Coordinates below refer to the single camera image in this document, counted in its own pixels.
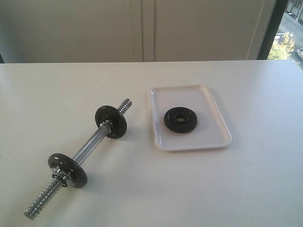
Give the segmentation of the chrome spinlock collar nut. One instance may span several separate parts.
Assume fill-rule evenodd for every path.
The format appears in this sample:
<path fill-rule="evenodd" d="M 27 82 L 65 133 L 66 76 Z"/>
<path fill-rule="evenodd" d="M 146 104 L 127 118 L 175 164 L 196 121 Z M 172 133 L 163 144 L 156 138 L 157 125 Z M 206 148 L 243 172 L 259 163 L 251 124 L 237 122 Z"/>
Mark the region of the chrome spinlock collar nut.
<path fill-rule="evenodd" d="M 65 171 L 62 166 L 57 166 L 52 168 L 53 174 L 52 178 L 58 179 L 63 187 L 68 187 L 71 183 L 71 177 L 69 172 Z"/>

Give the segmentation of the black plastic disc wheel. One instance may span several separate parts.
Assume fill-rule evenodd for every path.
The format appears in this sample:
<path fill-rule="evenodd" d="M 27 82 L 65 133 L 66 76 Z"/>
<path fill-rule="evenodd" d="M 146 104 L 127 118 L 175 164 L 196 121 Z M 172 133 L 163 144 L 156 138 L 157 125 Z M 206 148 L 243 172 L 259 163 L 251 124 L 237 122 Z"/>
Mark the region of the black plastic disc wheel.
<path fill-rule="evenodd" d="M 95 122 L 98 127 L 101 123 L 110 121 L 111 132 L 107 137 L 118 139 L 125 135 L 127 131 L 127 122 L 121 107 L 115 108 L 109 105 L 101 106 L 95 113 Z"/>

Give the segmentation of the dark window frame post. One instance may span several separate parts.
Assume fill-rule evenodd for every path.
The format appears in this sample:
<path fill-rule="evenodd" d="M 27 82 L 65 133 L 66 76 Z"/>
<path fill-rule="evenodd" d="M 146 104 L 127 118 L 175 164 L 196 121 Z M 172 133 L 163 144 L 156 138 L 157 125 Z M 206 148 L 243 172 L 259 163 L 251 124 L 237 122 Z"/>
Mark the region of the dark window frame post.
<path fill-rule="evenodd" d="M 272 43 L 275 39 L 276 32 L 278 31 L 287 4 L 288 0 L 276 0 L 257 60 L 266 60 L 268 58 Z"/>

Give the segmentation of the chrome threaded dumbbell bar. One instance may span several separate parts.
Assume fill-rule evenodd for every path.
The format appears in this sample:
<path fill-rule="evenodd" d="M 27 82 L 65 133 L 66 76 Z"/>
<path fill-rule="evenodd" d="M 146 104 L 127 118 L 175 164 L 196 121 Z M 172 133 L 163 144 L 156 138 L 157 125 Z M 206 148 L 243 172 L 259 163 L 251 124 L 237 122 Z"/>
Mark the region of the chrome threaded dumbbell bar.
<path fill-rule="evenodd" d="M 119 107 L 125 112 L 132 106 L 131 99 L 125 99 Z M 79 151 L 72 157 L 75 162 L 80 166 L 88 158 L 88 156 L 94 151 L 94 149 L 101 143 L 101 141 L 107 137 L 107 134 L 111 132 L 111 123 L 106 121 L 101 123 L 100 127 L 93 133 L 93 135 L 87 140 L 87 142 L 79 149 Z M 52 178 L 51 182 L 39 193 L 39 195 L 32 201 L 32 203 L 24 211 L 24 215 L 33 220 L 43 210 L 47 203 L 56 195 L 56 193 L 62 188 L 62 183 Z"/>

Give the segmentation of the black weight plate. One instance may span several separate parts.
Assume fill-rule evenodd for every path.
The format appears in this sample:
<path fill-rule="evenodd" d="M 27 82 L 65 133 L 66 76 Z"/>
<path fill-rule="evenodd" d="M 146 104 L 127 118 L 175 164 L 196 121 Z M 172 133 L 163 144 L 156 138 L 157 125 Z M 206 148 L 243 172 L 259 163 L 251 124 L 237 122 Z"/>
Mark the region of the black weight plate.
<path fill-rule="evenodd" d="M 82 188 L 87 184 L 88 179 L 85 171 L 77 162 L 64 154 L 52 154 L 48 158 L 48 165 L 51 169 L 57 166 L 62 166 L 65 171 L 69 172 L 71 177 L 71 187 Z"/>
<path fill-rule="evenodd" d="M 174 107 L 164 115 L 165 126 L 176 133 L 188 133 L 197 126 L 197 116 L 194 111 L 186 107 Z"/>

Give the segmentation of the white rectangular plastic tray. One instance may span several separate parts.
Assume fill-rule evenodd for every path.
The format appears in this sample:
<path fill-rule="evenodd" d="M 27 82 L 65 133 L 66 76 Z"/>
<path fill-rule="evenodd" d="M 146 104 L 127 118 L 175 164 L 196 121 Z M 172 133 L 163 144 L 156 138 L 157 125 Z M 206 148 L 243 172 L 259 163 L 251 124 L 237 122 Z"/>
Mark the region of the white rectangular plastic tray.
<path fill-rule="evenodd" d="M 157 87 L 149 92 L 154 142 L 164 151 L 224 148 L 232 136 L 207 87 L 202 85 Z M 196 114 L 197 125 L 190 132 L 178 133 L 164 123 L 166 112 L 185 107 Z"/>

